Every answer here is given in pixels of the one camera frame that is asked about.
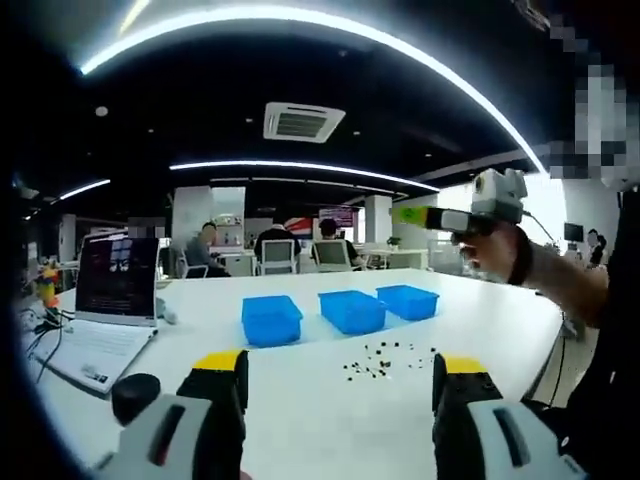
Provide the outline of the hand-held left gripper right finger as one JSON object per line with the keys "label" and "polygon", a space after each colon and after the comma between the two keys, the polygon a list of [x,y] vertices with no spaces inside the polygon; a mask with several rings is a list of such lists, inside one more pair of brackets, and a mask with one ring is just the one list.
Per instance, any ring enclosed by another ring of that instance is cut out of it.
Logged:
{"label": "hand-held left gripper right finger", "polygon": [[477,360],[433,358],[432,441],[438,479],[586,479],[534,412],[506,400]]}

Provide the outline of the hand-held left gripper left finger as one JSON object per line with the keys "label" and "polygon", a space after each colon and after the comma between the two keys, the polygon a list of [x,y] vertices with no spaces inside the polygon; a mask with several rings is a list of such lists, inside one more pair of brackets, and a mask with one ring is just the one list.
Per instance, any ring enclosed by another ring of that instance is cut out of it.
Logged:
{"label": "hand-held left gripper left finger", "polygon": [[117,381],[111,405],[118,448],[97,463],[99,479],[247,479],[242,470],[248,352],[198,360],[176,392],[137,373]]}

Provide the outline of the person's right hand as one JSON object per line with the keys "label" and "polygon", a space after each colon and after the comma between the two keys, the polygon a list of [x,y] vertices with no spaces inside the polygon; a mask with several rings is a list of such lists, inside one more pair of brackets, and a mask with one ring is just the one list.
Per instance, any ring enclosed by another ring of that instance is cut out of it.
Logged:
{"label": "person's right hand", "polygon": [[451,241],[475,269],[506,281],[518,255],[519,232],[515,225],[499,223],[489,235],[452,234]]}

